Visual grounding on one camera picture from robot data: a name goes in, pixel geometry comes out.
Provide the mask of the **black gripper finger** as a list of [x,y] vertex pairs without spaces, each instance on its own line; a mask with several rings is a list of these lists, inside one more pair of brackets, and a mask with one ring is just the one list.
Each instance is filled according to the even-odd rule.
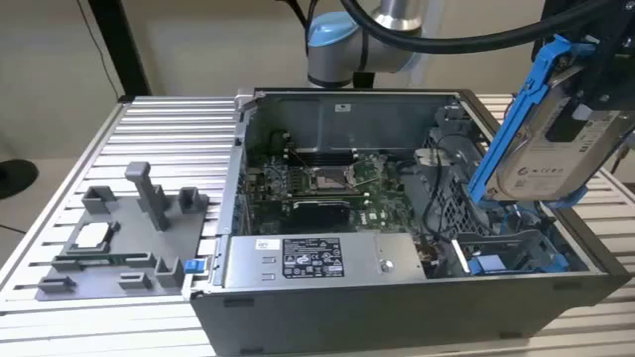
[[553,120],[545,133],[545,138],[550,142],[572,142],[586,125],[590,116],[588,106],[566,106]]

